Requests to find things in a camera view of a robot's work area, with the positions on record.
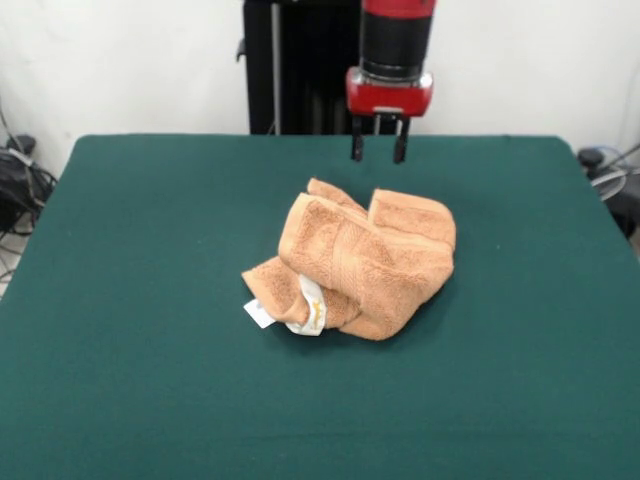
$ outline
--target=green felt surface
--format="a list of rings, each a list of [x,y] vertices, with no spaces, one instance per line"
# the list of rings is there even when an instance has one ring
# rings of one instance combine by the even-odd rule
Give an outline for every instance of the green felt surface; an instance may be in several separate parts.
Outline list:
[[[0,478],[640,478],[640,269],[553,138],[79,141],[0,304]],[[311,176],[436,198],[454,277],[384,343],[260,330]]]

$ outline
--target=care label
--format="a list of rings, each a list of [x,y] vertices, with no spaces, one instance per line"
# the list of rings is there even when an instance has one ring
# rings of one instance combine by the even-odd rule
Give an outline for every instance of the care label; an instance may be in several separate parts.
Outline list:
[[[309,318],[304,325],[287,323],[287,327],[298,335],[317,337],[322,333],[327,322],[327,305],[324,303],[322,289],[320,285],[302,274],[300,274],[299,280],[302,295],[309,304]]]
[[[247,303],[244,309],[251,315],[251,318],[253,318],[260,328],[267,328],[269,325],[275,323],[273,317],[267,313],[257,298]]]

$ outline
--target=towel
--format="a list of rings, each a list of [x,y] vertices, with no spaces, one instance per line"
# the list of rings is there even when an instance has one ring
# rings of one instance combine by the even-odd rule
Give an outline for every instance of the towel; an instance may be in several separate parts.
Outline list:
[[[349,195],[333,185],[311,179],[307,191],[331,200],[362,218],[367,215]],[[455,247],[455,223],[451,212],[433,200],[376,190],[371,200],[368,220],[396,236],[423,236],[443,241],[451,249]],[[274,257],[244,272],[242,277],[274,319],[300,325],[307,321],[309,308],[300,292],[298,274],[286,266],[280,257]],[[325,328],[340,328],[345,333],[382,340],[395,334],[403,326],[402,321],[394,322],[392,327],[385,319],[369,317],[360,311],[355,300],[336,290],[323,286],[322,291],[327,305]]]
[[[359,333],[347,326],[346,332],[372,340],[395,335],[453,273],[447,243],[385,231],[307,194],[291,207],[278,255],[295,272],[354,300],[367,326],[376,328]]]

